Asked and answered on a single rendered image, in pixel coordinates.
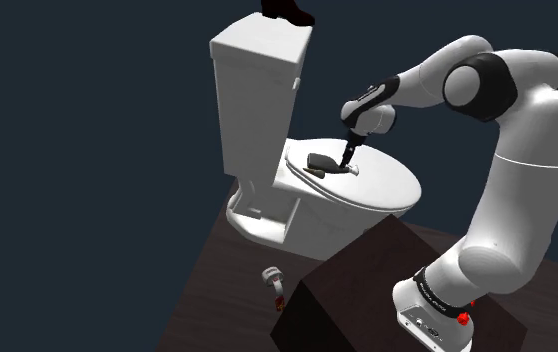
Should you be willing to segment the grey and red plunger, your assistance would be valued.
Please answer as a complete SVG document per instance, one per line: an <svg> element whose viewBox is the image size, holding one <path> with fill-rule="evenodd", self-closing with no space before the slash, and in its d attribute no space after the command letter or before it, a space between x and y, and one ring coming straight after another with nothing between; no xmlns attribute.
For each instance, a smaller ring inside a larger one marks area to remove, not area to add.
<svg viewBox="0 0 558 352"><path fill-rule="evenodd" d="M275 291L275 308L277 312L281 312L285 308L285 297L283 289L283 272L275 266L265 269L261 273L262 281L268 286L273 287Z"/></svg>

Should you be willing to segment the dark brown robot stand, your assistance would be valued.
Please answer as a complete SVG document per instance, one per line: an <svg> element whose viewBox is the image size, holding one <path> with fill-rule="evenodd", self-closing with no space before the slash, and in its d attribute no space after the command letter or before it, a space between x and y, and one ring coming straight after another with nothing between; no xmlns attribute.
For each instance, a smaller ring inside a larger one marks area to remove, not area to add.
<svg viewBox="0 0 558 352"><path fill-rule="evenodd" d="M280 352L447 352L398 321L393 286L456 237L389 216L305 275L270 336Z"/></svg>

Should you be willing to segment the white toilet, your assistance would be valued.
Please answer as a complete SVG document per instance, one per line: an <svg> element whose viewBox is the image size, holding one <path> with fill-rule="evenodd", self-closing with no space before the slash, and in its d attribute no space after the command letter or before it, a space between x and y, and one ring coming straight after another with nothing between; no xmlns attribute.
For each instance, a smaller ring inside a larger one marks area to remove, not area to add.
<svg viewBox="0 0 558 352"><path fill-rule="evenodd" d="M288 136L312 30L254 12L209 43L214 64L223 167L238 181L226 209L245 238L326 260L388 215L420 199L400 161L357 147L342 173L314 174L310 154L340 163L343 139Z"/></svg>

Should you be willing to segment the dark object on tank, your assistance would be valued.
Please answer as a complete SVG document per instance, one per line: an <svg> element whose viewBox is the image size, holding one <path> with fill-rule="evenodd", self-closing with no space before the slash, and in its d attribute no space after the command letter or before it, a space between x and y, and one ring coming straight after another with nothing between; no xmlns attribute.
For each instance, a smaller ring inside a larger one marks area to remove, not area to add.
<svg viewBox="0 0 558 352"><path fill-rule="evenodd" d="M260 0L262 15L277 19L282 18L298 27L312 27L315 18L301 10L295 0Z"/></svg>

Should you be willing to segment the dark spray bottle white nozzle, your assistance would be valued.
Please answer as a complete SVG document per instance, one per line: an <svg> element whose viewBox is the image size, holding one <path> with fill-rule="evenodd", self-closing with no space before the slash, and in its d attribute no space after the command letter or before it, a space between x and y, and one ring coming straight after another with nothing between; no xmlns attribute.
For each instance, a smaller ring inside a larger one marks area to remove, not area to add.
<svg viewBox="0 0 558 352"><path fill-rule="evenodd" d="M359 168L357 166L347 165L341 167L331 157L322 154L316 154L316 153L310 153L307 156L307 167L309 169L320 170L325 173L331 173L331 174L349 173L354 176L359 175Z"/></svg>

